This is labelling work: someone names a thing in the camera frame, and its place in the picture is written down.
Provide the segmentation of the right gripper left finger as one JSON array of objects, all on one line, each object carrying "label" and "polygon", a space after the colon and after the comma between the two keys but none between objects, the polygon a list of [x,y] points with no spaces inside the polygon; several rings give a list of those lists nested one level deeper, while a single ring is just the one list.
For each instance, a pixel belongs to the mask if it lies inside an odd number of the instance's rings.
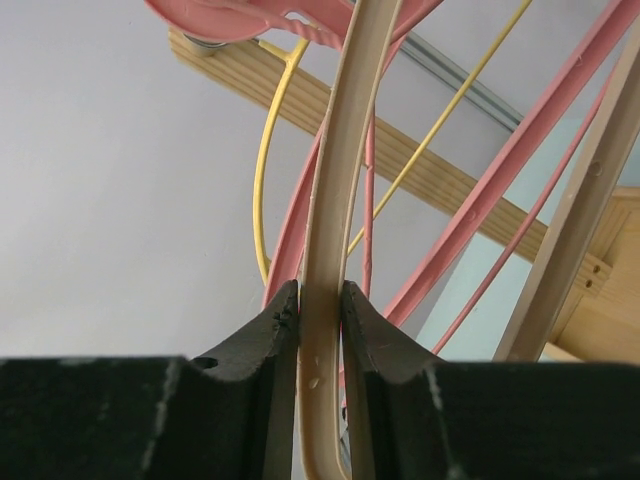
[{"label": "right gripper left finger", "polygon": [[194,358],[1,363],[5,479],[287,479],[298,284]]}]

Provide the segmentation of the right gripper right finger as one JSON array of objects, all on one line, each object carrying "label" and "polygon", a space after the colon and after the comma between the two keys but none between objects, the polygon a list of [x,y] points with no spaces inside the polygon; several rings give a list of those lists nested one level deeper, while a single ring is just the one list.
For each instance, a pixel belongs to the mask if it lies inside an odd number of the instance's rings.
[{"label": "right gripper right finger", "polygon": [[446,362],[346,282],[341,322],[356,479],[635,479],[639,370]]}]

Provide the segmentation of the beige plastic hanger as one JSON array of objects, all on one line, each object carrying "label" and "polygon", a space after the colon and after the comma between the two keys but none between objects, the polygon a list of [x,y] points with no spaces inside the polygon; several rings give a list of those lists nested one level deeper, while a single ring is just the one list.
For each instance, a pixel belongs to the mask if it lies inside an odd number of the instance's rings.
[{"label": "beige plastic hanger", "polygon": [[[346,34],[314,175],[301,290],[298,398],[310,479],[347,475],[338,441],[338,299],[359,162],[387,49],[434,8],[432,1],[360,1]],[[405,319],[424,298],[638,14],[635,1],[612,1],[603,10],[391,304],[390,319]]]}]

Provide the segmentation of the yellow plastic hanger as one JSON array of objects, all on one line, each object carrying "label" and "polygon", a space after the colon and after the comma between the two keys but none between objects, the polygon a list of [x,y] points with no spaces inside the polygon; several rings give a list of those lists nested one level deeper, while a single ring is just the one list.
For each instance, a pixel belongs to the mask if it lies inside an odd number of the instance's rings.
[{"label": "yellow plastic hanger", "polygon": [[[471,63],[477,65],[504,30],[506,41],[515,39],[516,29],[524,23],[512,23],[520,10],[518,1],[446,1],[425,21],[426,26],[460,36],[481,27],[480,17],[496,9],[487,32],[471,39]],[[412,145],[395,148],[399,161],[383,165],[384,153],[375,160],[375,197],[381,199],[424,137],[431,132],[455,96],[453,89],[422,71],[403,54],[397,54],[381,80],[376,114],[406,134]],[[479,178],[494,159],[510,133],[466,98],[435,132],[428,150]],[[294,129],[283,118],[273,123],[272,138],[264,161],[263,233],[265,254],[275,260],[282,226],[291,196],[305,170],[315,139]],[[416,194],[397,189],[373,224],[372,271],[374,287],[388,290],[402,284],[441,235],[450,219],[441,207],[430,206]]]}]

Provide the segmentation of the pink plastic hanger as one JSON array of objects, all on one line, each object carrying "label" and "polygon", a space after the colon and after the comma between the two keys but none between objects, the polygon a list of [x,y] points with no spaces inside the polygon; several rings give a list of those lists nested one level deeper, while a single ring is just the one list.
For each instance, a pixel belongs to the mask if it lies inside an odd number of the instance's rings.
[{"label": "pink plastic hanger", "polygon": [[[195,40],[191,41],[180,31],[169,28],[169,46],[179,61],[240,96],[264,108],[269,107],[259,149],[254,192],[259,190],[258,172],[266,171],[266,152],[278,116],[312,135],[323,129],[331,87],[298,68],[303,50],[308,46],[306,40],[300,42],[303,46],[296,46],[291,53],[286,50],[276,52],[276,46],[266,40],[247,40],[218,50],[202,47],[202,53],[198,53],[200,46]],[[409,154],[418,149],[418,142],[380,118],[375,121],[375,136],[376,173],[386,180],[394,180],[404,167],[403,162],[409,160]],[[292,206],[281,227],[279,243],[271,259],[275,267],[271,266],[265,277],[265,304],[275,290],[285,280],[293,278],[300,268],[317,157],[316,143],[319,145],[319,142],[314,140],[312,152],[292,196]],[[476,180],[458,167],[425,149],[400,188],[453,216],[475,183]],[[504,243],[515,235],[516,223],[524,220],[526,212],[507,200],[499,200],[495,209],[495,214],[489,215],[478,233]],[[533,261],[544,228],[540,221],[533,221],[529,229],[531,233],[524,234],[524,246],[517,246],[514,255]]]}]

